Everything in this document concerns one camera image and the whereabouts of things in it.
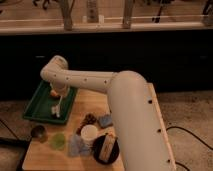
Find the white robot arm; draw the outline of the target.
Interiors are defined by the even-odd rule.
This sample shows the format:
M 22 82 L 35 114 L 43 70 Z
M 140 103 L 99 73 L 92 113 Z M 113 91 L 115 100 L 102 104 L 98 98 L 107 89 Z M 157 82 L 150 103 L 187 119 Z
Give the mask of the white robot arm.
M 54 56 L 40 71 L 59 94 L 69 87 L 107 95 L 125 171 L 176 171 L 162 115 L 146 79 L 134 71 L 76 71 Z

